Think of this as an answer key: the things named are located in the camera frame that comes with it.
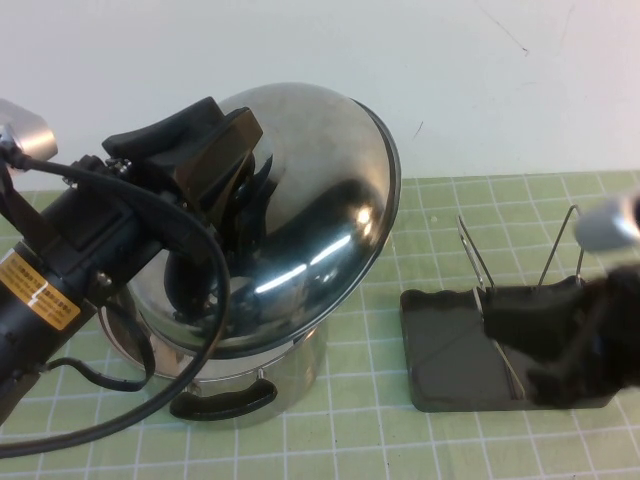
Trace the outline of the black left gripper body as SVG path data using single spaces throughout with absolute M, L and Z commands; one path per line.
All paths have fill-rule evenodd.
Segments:
M 148 190 L 114 174 L 99 158 L 39 169 L 70 187 L 42 212 L 42 262 L 78 295 L 104 303 L 162 250 L 211 267 L 213 239 L 168 192 Z

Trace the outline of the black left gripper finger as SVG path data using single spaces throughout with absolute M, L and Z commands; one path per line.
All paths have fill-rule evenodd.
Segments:
M 222 119 L 216 101 L 206 97 L 151 125 L 111 135 L 102 147 L 112 158 L 146 158 L 195 139 Z

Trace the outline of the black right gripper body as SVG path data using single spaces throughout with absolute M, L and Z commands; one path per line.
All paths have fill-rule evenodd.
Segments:
M 608 396 L 639 385 L 639 265 L 620 265 L 582 285 L 596 324 L 579 363 L 577 394 Z

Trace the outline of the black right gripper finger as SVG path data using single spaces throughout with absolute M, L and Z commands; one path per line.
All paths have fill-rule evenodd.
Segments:
M 578 283 L 489 288 L 482 294 L 487 337 L 516 351 L 562 351 L 582 326 Z
M 526 376 L 536 405 L 591 405 L 601 397 L 600 369 L 578 369 L 564 375 L 532 368 Z

